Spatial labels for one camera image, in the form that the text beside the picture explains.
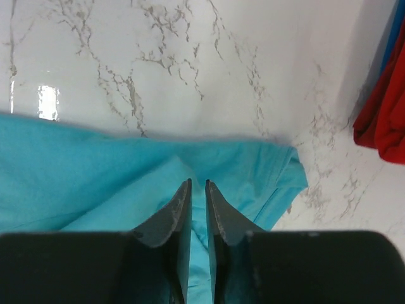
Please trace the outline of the teal t shirt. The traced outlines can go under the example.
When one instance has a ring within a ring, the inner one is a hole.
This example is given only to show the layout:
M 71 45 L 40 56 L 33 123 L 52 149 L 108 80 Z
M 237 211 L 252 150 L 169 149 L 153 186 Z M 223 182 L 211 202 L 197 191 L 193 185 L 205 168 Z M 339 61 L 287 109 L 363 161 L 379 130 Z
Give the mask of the teal t shirt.
M 192 180 L 187 301 L 211 303 L 206 181 L 271 229 L 308 181 L 298 152 L 266 141 L 158 141 L 1 115 L 1 230 L 124 231 Z

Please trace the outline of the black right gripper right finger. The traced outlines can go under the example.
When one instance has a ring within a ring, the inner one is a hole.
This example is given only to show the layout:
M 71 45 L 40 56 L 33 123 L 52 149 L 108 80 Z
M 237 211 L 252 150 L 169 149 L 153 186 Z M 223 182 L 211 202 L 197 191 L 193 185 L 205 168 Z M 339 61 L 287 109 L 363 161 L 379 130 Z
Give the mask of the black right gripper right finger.
M 403 303 L 404 262 L 373 231 L 266 231 L 206 183 L 215 303 Z

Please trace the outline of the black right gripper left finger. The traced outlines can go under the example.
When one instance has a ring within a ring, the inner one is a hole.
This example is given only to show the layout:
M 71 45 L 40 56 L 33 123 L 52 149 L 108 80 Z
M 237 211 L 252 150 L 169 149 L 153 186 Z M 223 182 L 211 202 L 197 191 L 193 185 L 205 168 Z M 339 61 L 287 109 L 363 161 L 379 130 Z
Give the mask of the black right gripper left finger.
M 1 235 L 2 303 L 185 303 L 192 182 L 124 232 Z

